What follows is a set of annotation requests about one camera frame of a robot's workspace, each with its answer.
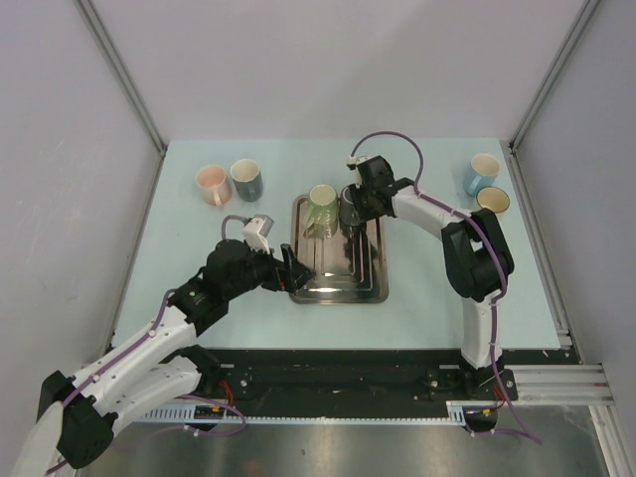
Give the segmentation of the black mug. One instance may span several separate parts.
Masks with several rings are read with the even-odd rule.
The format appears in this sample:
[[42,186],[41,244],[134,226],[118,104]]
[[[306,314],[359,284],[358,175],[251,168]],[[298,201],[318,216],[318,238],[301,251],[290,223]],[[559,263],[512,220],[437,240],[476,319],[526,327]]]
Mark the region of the black mug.
[[354,204],[350,186],[344,187],[340,194],[339,220],[347,227],[358,227],[363,223]]

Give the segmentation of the dark teal mug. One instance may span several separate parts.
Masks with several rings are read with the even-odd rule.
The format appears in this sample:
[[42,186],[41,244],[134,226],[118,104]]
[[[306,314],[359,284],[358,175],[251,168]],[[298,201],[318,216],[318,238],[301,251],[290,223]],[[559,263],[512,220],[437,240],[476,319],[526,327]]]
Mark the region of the dark teal mug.
[[258,164],[252,159],[240,159],[230,169],[231,177],[240,198],[255,202],[262,195],[262,177]]

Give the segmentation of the light blue mug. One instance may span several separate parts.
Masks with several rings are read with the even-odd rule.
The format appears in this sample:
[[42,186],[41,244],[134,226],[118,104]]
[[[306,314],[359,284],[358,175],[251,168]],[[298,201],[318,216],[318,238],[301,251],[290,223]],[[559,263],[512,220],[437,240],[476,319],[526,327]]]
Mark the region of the light blue mug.
[[471,159],[464,177],[464,192],[470,197],[475,197],[481,189],[490,187],[500,172],[501,162],[496,156],[486,153],[476,154]]

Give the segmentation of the pink mug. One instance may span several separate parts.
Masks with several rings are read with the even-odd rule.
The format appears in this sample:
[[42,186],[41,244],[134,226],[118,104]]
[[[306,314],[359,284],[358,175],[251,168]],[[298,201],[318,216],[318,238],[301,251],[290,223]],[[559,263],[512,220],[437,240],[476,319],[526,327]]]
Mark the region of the pink mug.
[[221,206],[232,197],[232,189],[225,169],[218,165],[203,167],[196,175],[203,200],[211,206]]

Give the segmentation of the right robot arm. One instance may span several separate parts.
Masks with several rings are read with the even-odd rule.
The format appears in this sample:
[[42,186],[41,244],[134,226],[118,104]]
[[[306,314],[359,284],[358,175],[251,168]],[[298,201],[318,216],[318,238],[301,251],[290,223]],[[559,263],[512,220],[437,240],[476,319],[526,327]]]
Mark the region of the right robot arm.
[[458,386],[467,397],[482,398],[495,383],[487,367],[502,354],[497,302],[515,268],[495,213],[453,209],[419,193],[412,180],[397,180],[381,156],[351,157],[347,167],[358,174],[350,191],[360,221],[388,216],[412,223],[441,241],[447,279],[463,304],[461,355],[470,367],[458,374]]

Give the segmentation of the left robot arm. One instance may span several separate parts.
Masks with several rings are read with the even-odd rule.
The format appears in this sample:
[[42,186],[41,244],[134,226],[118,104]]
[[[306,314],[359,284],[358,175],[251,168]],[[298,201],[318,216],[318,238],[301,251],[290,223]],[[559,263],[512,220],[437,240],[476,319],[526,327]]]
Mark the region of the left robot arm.
[[71,376],[48,375],[38,413],[62,406],[54,445],[65,463],[84,468],[130,421],[167,400],[212,395],[220,364],[196,338],[228,314],[231,300],[258,287],[295,294],[315,275],[289,244],[281,252],[276,258],[270,249],[221,240],[192,278],[164,294],[156,317],[130,339]]

